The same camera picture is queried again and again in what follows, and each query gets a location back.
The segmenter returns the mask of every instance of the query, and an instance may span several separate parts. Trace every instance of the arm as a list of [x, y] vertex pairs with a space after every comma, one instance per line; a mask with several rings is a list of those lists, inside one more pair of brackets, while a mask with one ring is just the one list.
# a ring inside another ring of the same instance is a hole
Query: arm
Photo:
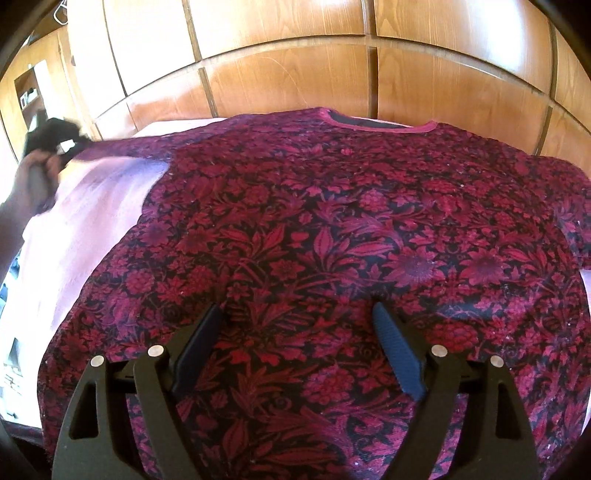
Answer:
[[52, 182], [57, 184], [60, 159], [49, 153], [35, 150], [18, 166], [14, 186], [6, 202], [0, 205], [0, 283], [4, 280], [14, 257], [22, 247], [22, 233], [29, 220], [42, 205], [34, 205], [28, 186], [31, 166], [41, 165]]

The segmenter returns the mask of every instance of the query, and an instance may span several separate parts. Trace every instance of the blue rubber pad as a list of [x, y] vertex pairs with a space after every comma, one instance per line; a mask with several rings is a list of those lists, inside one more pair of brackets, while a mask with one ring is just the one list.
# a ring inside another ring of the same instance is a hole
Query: blue rubber pad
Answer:
[[423, 382], [425, 359], [419, 359], [382, 303], [374, 305], [374, 329], [402, 391], [421, 400], [427, 388]]

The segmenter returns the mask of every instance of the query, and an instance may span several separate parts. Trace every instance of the pink collar trim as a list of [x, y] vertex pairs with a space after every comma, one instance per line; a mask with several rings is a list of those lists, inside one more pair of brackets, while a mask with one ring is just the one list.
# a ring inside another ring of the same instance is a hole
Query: pink collar trim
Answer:
[[420, 125], [418, 127], [408, 127], [408, 128], [373, 128], [373, 127], [360, 127], [357, 125], [350, 125], [350, 124], [343, 124], [337, 120], [335, 120], [334, 118], [332, 118], [330, 116], [330, 112], [334, 111], [331, 110], [330, 108], [321, 108], [319, 109], [319, 115], [320, 118], [330, 124], [330, 125], [334, 125], [336, 127], [341, 127], [341, 128], [349, 128], [351, 130], [361, 130], [364, 132], [382, 132], [382, 133], [388, 133], [388, 134], [423, 134], [426, 132], [430, 132], [432, 130], [435, 130], [437, 128], [437, 126], [439, 125], [438, 122], [431, 120], [430, 122], [427, 122], [424, 125]]

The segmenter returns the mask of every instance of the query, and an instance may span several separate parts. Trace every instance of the white fabric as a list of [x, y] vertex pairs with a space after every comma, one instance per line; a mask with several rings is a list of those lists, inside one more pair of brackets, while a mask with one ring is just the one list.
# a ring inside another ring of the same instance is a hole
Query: white fabric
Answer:
[[134, 137], [153, 137], [155, 135], [167, 135], [175, 132], [184, 132], [192, 128], [205, 127], [215, 122], [221, 122], [225, 118], [205, 118], [198, 120], [170, 120], [168, 122], [154, 122], [137, 132]]

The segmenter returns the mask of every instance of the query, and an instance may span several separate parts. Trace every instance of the human hand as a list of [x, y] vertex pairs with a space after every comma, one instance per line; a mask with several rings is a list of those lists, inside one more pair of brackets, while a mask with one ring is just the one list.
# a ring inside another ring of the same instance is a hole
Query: human hand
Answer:
[[[31, 188], [31, 170], [42, 168], [50, 181], [48, 195], [34, 192]], [[21, 160], [14, 178], [14, 185], [7, 203], [15, 216], [14, 220], [23, 227], [40, 211], [49, 210], [55, 201], [54, 192], [58, 185], [58, 175], [62, 170], [61, 159], [49, 152], [34, 150]]]

